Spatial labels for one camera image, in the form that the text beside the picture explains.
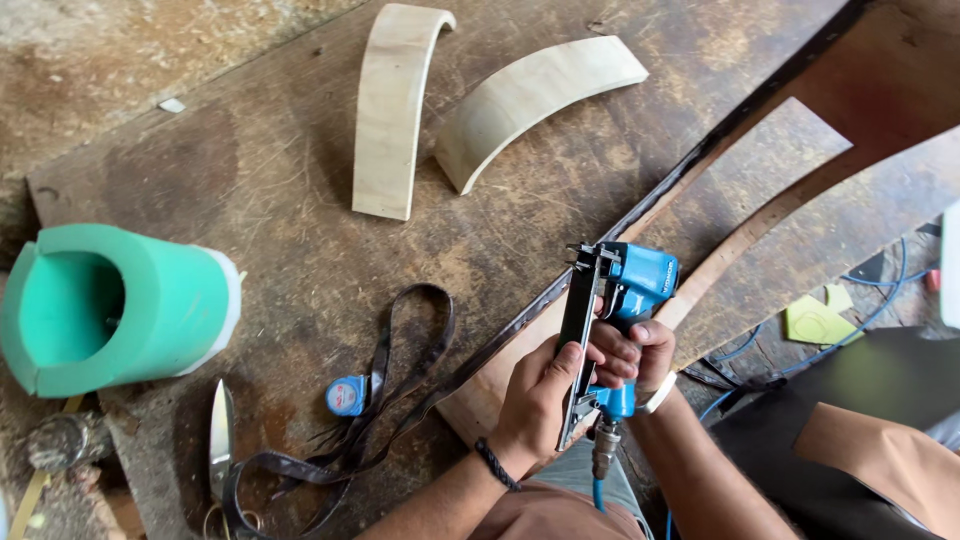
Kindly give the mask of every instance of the wrist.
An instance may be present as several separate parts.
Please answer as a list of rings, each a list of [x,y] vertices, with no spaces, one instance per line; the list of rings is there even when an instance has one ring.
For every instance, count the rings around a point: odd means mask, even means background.
[[[496,456],[503,470],[515,481],[520,481],[537,464],[537,457],[524,450],[516,441],[494,432],[487,439],[487,447]]]

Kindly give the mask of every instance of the tape measure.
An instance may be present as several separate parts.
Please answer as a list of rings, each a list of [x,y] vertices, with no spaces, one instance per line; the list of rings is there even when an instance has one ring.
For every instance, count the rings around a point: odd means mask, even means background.
[[[326,407],[337,416],[359,416],[366,400],[366,375],[340,377],[326,388]]]

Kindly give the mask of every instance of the white object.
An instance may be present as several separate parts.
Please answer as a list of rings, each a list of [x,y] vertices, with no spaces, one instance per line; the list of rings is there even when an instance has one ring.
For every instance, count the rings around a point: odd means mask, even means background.
[[[960,202],[944,212],[940,242],[940,318],[960,329]]]
[[[216,250],[201,246],[193,247],[209,253],[210,256],[220,264],[220,268],[224,271],[224,277],[227,279],[227,316],[224,317],[224,325],[220,328],[220,333],[217,334],[217,338],[213,340],[213,345],[210,346],[210,350],[194,362],[193,365],[177,373],[176,377],[193,373],[197,368],[204,365],[207,360],[210,360],[214,355],[223,351],[227,347],[230,337],[233,336],[233,329],[236,328],[237,321],[240,320],[240,273],[237,272],[236,265],[233,264],[233,261],[230,260],[229,257]]]
[[[617,36],[542,49],[487,78],[440,129],[434,156],[466,195],[484,167],[550,114],[591,95],[642,83],[649,73]]]
[[[437,34],[453,13],[387,4],[367,39],[353,150],[353,211],[410,219],[420,111]]]
[[[657,407],[663,403],[663,400],[666,399],[667,394],[670,393],[670,390],[673,388],[674,383],[677,382],[677,373],[671,371],[667,374],[666,379],[660,383],[660,388],[654,392],[653,396],[650,396],[646,402],[642,404],[636,404],[634,408],[634,414],[639,414],[640,416],[646,416],[647,414],[653,414]]]
[[[157,105],[157,107],[160,107],[161,109],[166,110],[167,112],[172,112],[173,114],[177,114],[178,112],[184,112],[186,110],[186,105],[181,103],[180,100],[175,97],[172,97],[167,101],[160,102],[160,104]]]

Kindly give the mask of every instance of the yellow foam piece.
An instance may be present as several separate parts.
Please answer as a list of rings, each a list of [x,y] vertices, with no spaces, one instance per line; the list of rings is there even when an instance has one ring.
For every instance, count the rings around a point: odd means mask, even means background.
[[[784,314],[786,337],[794,341],[833,345],[856,330],[847,319],[810,295],[791,304]],[[862,335],[863,332],[858,333],[847,343],[853,343]]]
[[[853,307],[853,299],[847,287],[840,283],[827,285],[827,307],[834,313],[843,313]]]

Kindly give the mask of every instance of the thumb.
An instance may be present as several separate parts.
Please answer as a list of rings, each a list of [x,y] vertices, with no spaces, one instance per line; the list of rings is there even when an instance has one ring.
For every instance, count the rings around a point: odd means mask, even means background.
[[[542,386],[550,394],[557,393],[562,397],[577,378],[577,372],[583,361],[583,347],[576,341],[567,343],[547,366],[546,373],[543,374],[543,379],[537,386]]]

